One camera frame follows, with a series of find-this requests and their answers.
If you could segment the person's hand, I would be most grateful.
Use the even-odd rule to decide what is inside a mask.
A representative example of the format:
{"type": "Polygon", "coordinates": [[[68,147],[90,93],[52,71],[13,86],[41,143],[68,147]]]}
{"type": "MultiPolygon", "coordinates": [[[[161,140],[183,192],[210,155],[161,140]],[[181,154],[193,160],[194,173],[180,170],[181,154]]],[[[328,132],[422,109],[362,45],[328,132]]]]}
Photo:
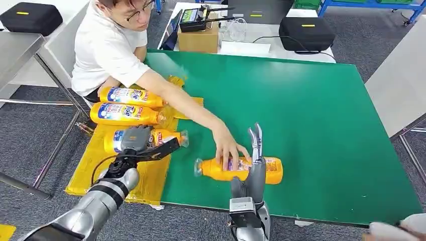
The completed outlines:
{"type": "Polygon", "coordinates": [[[219,121],[214,126],[212,134],[216,143],[216,161],[222,164],[223,170],[238,170],[239,153],[242,153],[246,160],[251,160],[247,149],[235,141],[231,132],[222,121],[219,121]]]}

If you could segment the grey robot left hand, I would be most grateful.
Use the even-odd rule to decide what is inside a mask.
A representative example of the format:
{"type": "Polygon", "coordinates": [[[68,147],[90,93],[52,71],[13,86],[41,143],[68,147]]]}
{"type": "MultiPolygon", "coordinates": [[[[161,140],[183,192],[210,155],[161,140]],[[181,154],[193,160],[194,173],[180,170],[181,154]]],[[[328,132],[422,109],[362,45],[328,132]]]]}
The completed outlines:
{"type": "Polygon", "coordinates": [[[149,126],[130,127],[124,131],[121,142],[122,152],[117,159],[129,164],[158,161],[180,148],[177,137],[156,147],[149,147],[152,128],[149,126]]]}

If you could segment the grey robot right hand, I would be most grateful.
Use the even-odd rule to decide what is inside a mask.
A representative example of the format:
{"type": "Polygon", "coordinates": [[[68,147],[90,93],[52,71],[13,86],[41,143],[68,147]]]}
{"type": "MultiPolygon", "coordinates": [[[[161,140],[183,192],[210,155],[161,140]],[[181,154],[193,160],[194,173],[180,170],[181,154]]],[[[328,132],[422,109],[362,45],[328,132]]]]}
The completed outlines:
{"type": "Polygon", "coordinates": [[[231,180],[231,198],[251,197],[255,205],[263,203],[266,182],[266,161],[263,157],[262,129],[255,123],[255,131],[248,128],[252,140],[252,165],[245,181],[234,176],[231,180]]]}

